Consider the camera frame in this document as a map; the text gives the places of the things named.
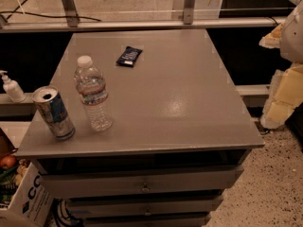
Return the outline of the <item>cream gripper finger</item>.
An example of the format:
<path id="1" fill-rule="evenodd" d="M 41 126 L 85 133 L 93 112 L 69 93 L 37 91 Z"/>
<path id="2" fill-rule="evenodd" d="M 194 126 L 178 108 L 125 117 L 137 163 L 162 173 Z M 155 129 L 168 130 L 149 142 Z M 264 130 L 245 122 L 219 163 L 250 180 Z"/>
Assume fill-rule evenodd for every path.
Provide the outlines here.
<path id="1" fill-rule="evenodd" d="M 280 127 L 302 103 L 303 65 L 293 63 L 286 71 L 276 70 L 263 107 L 261 125 L 266 129 Z"/>
<path id="2" fill-rule="evenodd" d="M 259 45 L 265 48 L 280 48 L 280 37 L 283 24 L 276 26 L 270 33 L 262 37 Z"/>

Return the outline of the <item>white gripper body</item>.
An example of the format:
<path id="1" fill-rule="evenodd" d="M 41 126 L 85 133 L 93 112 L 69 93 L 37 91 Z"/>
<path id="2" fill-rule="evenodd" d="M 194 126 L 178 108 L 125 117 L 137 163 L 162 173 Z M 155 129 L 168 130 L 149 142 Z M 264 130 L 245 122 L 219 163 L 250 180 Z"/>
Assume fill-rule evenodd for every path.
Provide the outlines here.
<path id="1" fill-rule="evenodd" d="M 280 55 L 285 60 L 303 63 L 303 0 L 294 8 L 283 24 Z"/>

